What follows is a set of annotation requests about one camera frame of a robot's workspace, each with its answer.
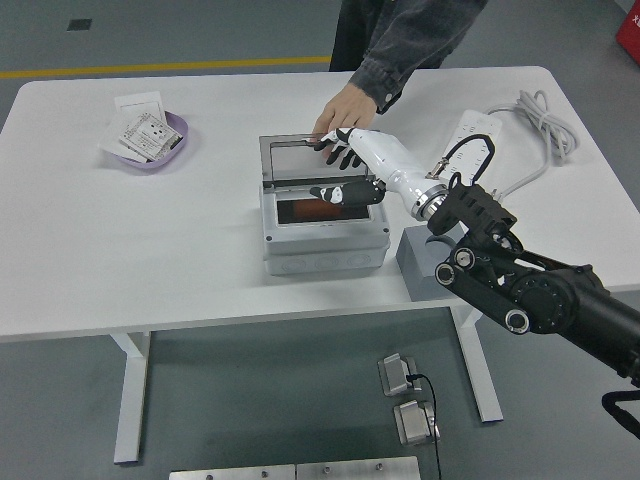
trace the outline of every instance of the power strip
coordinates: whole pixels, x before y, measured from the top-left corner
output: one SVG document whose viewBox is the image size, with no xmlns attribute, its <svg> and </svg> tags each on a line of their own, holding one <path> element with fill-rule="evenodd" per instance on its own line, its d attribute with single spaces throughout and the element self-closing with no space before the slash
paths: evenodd
<svg viewBox="0 0 640 480">
<path fill-rule="evenodd" d="M 444 158 L 451 149 L 461 140 L 476 135 L 488 135 L 494 145 L 502 128 L 502 121 L 498 118 L 475 110 L 465 110 L 460 118 L 460 122 L 456 127 L 447 148 L 445 148 L 442 158 Z M 454 173 L 460 172 L 462 182 L 465 185 L 471 185 L 473 177 L 482 166 L 487 158 L 489 151 L 485 142 L 481 140 L 473 140 L 458 149 L 449 162 L 438 162 L 431 172 L 430 176 L 434 179 L 442 180 L 447 185 Z"/>
</svg>

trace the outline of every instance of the robotic arm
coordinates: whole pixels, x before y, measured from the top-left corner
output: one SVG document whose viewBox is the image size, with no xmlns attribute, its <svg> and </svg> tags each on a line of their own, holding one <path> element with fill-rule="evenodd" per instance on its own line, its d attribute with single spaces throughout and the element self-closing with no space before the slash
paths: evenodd
<svg viewBox="0 0 640 480">
<path fill-rule="evenodd" d="M 392 135 L 357 128 L 334 130 L 315 145 L 322 150 L 335 144 L 327 163 L 331 164 L 340 153 L 345 153 L 346 168 L 349 159 L 363 161 L 376 176 L 373 183 L 362 180 L 341 187 L 311 189 L 311 194 L 345 207 L 371 205 L 384 198 L 385 190 L 398 193 L 404 206 L 416 220 L 429 220 L 445 199 L 447 190 L 438 180 L 428 178 L 413 155 Z"/>
<path fill-rule="evenodd" d="M 438 283 L 510 332 L 557 333 L 640 387 L 640 312 L 612 298 L 591 265 L 569 266 L 526 251 L 511 232 L 516 217 L 480 185 L 465 186 L 456 174 L 445 188 L 391 135 L 336 131 L 316 148 L 329 143 L 350 147 L 376 175 L 377 188 L 400 194 L 407 212 L 428 221 L 435 235 L 458 222 L 467 227 L 437 266 Z M 350 185 L 335 187 L 344 190 L 343 205 L 351 199 L 366 203 L 366 195 L 351 196 Z M 335 198 L 329 190 L 311 193 Z M 626 400 L 640 400 L 640 390 L 607 394 L 603 406 L 640 439 L 640 422 L 615 405 Z"/>
</svg>

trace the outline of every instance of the person's hand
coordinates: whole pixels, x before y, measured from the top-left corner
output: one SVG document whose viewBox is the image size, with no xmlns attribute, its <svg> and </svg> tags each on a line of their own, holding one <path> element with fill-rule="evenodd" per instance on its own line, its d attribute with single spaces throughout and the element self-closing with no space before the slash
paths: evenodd
<svg viewBox="0 0 640 480">
<path fill-rule="evenodd" d="M 352 83 L 329 100 L 313 127 L 314 134 L 325 134 L 342 127 L 367 128 L 377 106 L 373 99 Z"/>
</svg>

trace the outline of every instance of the table leg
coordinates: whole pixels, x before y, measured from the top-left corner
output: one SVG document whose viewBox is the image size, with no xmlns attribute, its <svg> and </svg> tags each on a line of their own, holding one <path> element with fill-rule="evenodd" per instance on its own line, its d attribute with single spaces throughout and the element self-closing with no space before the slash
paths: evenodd
<svg viewBox="0 0 640 480">
<path fill-rule="evenodd" d="M 493 380 L 491 380 L 487 360 L 484 357 L 476 330 L 476 322 L 480 320 L 482 313 L 469 305 L 450 307 L 450 310 L 458 333 L 462 355 L 467 364 L 467 372 L 471 380 L 473 394 L 476 397 L 480 418 L 483 422 L 503 420 L 498 396 L 493 387 Z"/>
<path fill-rule="evenodd" d="M 127 354 L 113 462 L 137 462 L 151 334 L 115 333 L 111 337 Z"/>
</svg>

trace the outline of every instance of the gray box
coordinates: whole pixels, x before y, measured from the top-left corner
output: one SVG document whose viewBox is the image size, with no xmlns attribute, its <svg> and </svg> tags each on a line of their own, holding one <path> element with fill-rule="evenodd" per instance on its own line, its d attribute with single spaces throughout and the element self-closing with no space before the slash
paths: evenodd
<svg viewBox="0 0 640 480">
<path fill-rule="evenodd" d="M 442 300 L 455 295 L 435 278 L 436 266 L 445 261 L 451 249 L 464 236 L 460 224 L 446 235 L 434 235 L 426 225 L 407 227 L 402 232 L 396 261 L 411 301 Z"/>
<path fill-rule="evenodd" d="M 260 137 L 264 262 L 271 275 L 379 267 L 389 249 L 382 204 L 345 209 L 309 193 L 372 178 L 366 165 L 328 166 L 310 135 Z"/>
</svg>

